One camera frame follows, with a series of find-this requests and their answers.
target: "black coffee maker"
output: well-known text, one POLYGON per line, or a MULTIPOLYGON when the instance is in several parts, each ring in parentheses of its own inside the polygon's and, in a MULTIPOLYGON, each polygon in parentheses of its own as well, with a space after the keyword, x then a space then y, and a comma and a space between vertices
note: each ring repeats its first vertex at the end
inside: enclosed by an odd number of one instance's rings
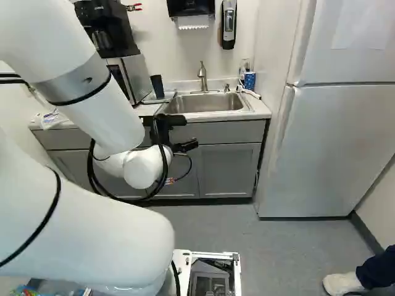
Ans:
POLYGON ((85 0, 74 4, 85 31, 103 59, 139 54, 127 8, 120 0, 85 0))

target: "white refrigerator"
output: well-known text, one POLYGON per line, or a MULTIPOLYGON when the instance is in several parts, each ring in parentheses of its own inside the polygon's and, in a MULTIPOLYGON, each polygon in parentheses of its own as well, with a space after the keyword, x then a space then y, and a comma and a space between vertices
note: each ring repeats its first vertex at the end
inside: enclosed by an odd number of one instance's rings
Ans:
POLYGON ((346 216, 395 153, 395 1, 262 0, 260 217, 346 216))

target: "faucet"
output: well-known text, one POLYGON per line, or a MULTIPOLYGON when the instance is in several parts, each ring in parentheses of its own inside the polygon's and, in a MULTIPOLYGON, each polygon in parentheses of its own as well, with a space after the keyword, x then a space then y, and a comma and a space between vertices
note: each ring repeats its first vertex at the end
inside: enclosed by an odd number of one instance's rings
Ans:
POLYGON ((202 92, 207 92, 209 91, 207 88, 207 70, 204 67, 203 61, 200 61, 200 69, 199 69, 199 73, 197 74, 197 77, 199 77, 202 80, 202 88, 201 91, 202 92))
POLYGON ((199 77, 202 81, 202 86, 200 91, 191 91, 191 94, 202 94, 202 93, 219 93, 219 89, 208 89, 207 87, 207 70, 204 67, 203 61, 200 61, 200 69, 197 73, 197 77, 199 77))

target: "sink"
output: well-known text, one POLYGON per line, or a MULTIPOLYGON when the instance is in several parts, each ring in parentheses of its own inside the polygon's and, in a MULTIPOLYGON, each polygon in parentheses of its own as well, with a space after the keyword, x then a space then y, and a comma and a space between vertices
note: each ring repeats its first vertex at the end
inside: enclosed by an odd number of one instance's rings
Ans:
POLYGON ((160 113, 185 114, 250 110, 236 92, 187 94, 173 98, 160 108, 160 113))

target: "person's leg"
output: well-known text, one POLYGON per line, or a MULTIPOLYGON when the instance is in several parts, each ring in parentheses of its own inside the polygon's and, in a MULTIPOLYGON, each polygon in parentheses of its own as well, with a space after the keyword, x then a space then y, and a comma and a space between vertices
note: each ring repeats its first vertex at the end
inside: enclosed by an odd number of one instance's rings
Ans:
POLYGON ((389 287, 395 283, 395 245, 382 254, 369 258, 355 272, 330 274, 323 279, 323 286, 331 296, 350 292, 365 292, 373 288, 389 287))
POLYGON ((389 287, 395 283, 395 245, 357 267, 357 277, 366 289, 389 287))

